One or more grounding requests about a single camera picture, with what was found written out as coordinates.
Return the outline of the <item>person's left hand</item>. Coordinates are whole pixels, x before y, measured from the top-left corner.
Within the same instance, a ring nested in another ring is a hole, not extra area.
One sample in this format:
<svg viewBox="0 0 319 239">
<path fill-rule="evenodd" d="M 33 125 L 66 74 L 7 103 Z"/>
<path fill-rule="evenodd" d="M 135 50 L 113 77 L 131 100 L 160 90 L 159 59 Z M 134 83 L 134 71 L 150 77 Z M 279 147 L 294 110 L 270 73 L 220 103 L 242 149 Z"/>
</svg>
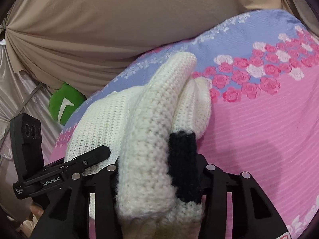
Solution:
<svg viewBox="0 0 319 239">
<path fill-rule="evenodd" d="M 44 213 L 44 210 L 39 205 L 34 203 L 30 205 L 30 211 L 37 220 L 39 220 Z"/>
</svg>

